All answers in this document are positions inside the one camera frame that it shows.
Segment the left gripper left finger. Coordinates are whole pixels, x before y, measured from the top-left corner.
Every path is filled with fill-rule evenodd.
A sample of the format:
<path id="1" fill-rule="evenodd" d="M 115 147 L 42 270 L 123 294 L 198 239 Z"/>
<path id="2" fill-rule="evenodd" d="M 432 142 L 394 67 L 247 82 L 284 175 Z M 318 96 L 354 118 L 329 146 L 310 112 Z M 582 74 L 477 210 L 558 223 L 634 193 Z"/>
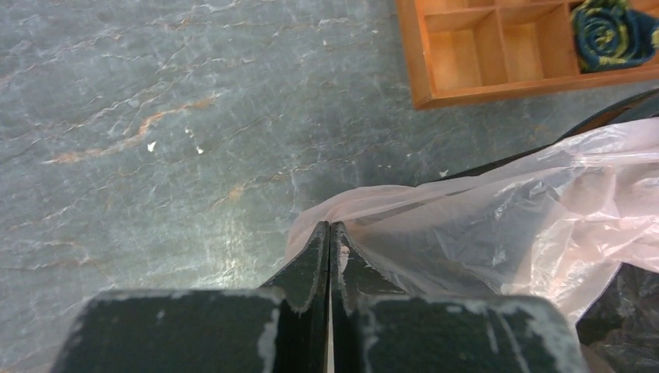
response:
<path id="1" fill-rule="evenodd" d="M 254 289 L 105 291 L 54 372 L 324 372 L 330 226 Z"/>

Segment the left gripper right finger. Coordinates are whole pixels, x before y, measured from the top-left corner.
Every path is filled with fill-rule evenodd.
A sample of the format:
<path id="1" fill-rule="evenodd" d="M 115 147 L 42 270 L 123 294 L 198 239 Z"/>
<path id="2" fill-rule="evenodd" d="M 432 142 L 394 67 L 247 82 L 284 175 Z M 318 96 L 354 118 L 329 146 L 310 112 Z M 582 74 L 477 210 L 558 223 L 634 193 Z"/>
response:
<path id="1" fill-rule="evenodd" d="M 566 320 L 528 296 L 412 296 L 330 227 L 337 372 L 586 372 Z"/>

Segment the black plastic trash bin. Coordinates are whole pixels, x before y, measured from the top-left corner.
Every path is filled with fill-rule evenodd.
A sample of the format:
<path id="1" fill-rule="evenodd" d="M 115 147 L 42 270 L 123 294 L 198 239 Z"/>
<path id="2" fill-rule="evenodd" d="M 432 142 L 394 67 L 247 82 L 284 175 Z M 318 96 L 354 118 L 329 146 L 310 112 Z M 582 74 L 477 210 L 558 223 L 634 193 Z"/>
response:
<path id="1" fill-rule="evenodd" d="M 654 88 L 600 110 L 582 120 L 558 140 L 572 138 L 610 124 L 657 116 L 658 89 Z M 658 320 L 658 317 L 641 309 L 642 305 L 652 302 L 650 296 L 643 295 L 642 291 L 649 290 L 654 285 L 658 285 L 656 274 L 627 264 L 622 266 L 603 295 L 586 312 L 585 319 L 577 324 L 577 334 L 584 343 L 582 351 L 590 365 L 600 364 L 603 371 L 612 372 L 623 366 L 622 359 L 613 356 L 614 349 L 631 351 L 640 347 L 639 342 L 624 342 L 622 332 L 626 327 Z"/>

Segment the pink translucent trash bag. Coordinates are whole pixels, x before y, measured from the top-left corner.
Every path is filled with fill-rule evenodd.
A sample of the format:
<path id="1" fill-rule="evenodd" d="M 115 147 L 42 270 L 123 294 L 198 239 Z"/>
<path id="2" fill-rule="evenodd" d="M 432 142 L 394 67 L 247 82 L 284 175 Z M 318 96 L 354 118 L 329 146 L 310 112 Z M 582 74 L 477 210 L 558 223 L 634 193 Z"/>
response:
<path id="1" fill-rule="evenodd" d="M 320 221 L 342 223 L 361 255 L 412 296 L 528 296 L 577 324 L 627 264 L 658 276 L 658 120 L 610 124 L 477 176 L 370 186 L 301 213 L 285 259 Z M 658 370 L 658 320 L 626 327 L 621 368 Z"/>

